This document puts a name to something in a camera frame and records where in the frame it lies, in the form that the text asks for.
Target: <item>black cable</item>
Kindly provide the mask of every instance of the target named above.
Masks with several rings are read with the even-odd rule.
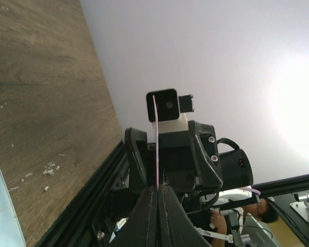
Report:
[[[301,230],[300,227],[295,223],[295,221],[291,218],[291,216],[289,216],[286,212],[284,212],[284,210],[283,210],[280,206],[278,206],[276,202],[271,201],[270,203],[271,203],[272,205],[274,205],[275,208],[276,208],[277,210],[279,210],[279,211],[282,213],[282,215],[286,218],[286,220],[290,223],[290,225],[292,225],[293,227],[295,227],[295,228],[298,230],[298,232],[304,237],[304,239],[307,241],[307,243],[309,244],[309,239],[308,239],[307,236],[302,232],[302,230]]]
[[[271,239],[273,239],[273,234],[272,234],[272,232],[270,231],[270,230],[268,230],[268,229],[265,229],[265,228],[262,228],[262,227],[259,227],[259,226],[256,226],[256,225],[240,225],[240,227],[250,227],[250,228],[257,228],[257,229],[260,229],[260,230],[265,230],[265,231],[267,231],[267,232],[269,232],[270,233],[270,235],[271,235]]]

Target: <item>wire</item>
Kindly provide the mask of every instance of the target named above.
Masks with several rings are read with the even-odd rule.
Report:
[[[265,230],[265,231],[267,231],[268,233],[270,233],[271,239],[273,239],[273,234],[272,234],[272,232],[271,232],[270,230],[268,230],[268,229],[265,229],[265,228],[262,228],[262,227],[259,227],[259,226],[256,226],[256,225],[240,225],[240,226],[242,226],[242,227],[250,227],[250,228],[257,228],[257,229],[260,229],[260,230]]]
[[[156,134],[156,179],[157,179],[157,190],[159,189],[159,140],[158,140],[158,135],[159,135],[159,129],[158,129],[158,109],[157,109],[157,104],[156,104],[156,99],[155,96],[152,96],[153,98],[153,106],[154,106],[154,116],[155,116],[155,134]]]
[[[257,189],[253,189],[253,188],[248,188],[248,187],[242,187],[240,189],[243,189],[243,190],[247,190],[247,191],[250,191],[250,192],[253,192],[254,194],[257,194],[257,195],[261,195],[261,192]]]

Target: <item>person's hand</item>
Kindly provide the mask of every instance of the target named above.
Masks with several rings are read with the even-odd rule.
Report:
[[[227,231],[226,220],[224,216],[222,216],[218,210],[212,211],[211,223],[217,228],[218,231],[220,232]]]

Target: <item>screw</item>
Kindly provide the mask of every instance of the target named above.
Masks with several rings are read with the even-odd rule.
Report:
[[[218,157],[217,157],[216,155],[212,155],[212,156],[211,156],[211,160],[212,160],[213,162],[217,162],[217,161],[218,161]]]
[[[102,239],[104,239],[104,237],[105,237],[105,233],[104,232],[99,231],[97,233],[97,239],[98,240],[102,240]]]
[[[208,137],[208,141],[209,141],[210,143],[214,143],[214,142],[215,142],[215,138],[212,137],[212,136],[210,136],[210,137]]]

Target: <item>camera lens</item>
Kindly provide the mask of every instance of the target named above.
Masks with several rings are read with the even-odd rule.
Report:
[[[166,103],[166,107],[167,107],[168,109],[172,109],[172,108],[173,108],[173,103],[172,103],[171,101],[167,102],[167,103]]]

